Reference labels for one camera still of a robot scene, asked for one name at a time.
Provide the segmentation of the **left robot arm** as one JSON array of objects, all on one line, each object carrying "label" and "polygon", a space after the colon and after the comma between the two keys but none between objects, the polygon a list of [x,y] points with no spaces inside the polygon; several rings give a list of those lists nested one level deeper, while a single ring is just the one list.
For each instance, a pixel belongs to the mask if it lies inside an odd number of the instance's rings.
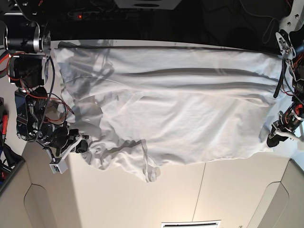
[{"label": "left robot arm", "polygon": [[270,148],[288,138],[298,141],[299,148],[304,146],[304,38],[294,34],[303,34],[303,26],[304,2],[294,0],[290,14],[282,19],[275,34],[282,54],[282,70],[274,98],[285,84],[292,94],[292,104],[285,112],[280,111],[278,120],[272,123],[266,142]]}]

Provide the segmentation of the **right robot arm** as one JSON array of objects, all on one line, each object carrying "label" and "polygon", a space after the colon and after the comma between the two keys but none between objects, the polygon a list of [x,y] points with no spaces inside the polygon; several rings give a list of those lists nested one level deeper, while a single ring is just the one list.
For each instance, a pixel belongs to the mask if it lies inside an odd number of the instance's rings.
[{"label": "right robot arm", "polygon": [[45,89],[50,56],[51,34],[48,28],[48,2],[45,0],[3,0],[0,20],[5,25],[3,45],[8,57],[1,71],[17,87],[17,136],[29,143],[40,143],[45,149],[54,148],[56,155],[87,151],[88,136],[70,129],[66,119],[51,120],[47,108],[51,102],[68,105],[52,91]]}]

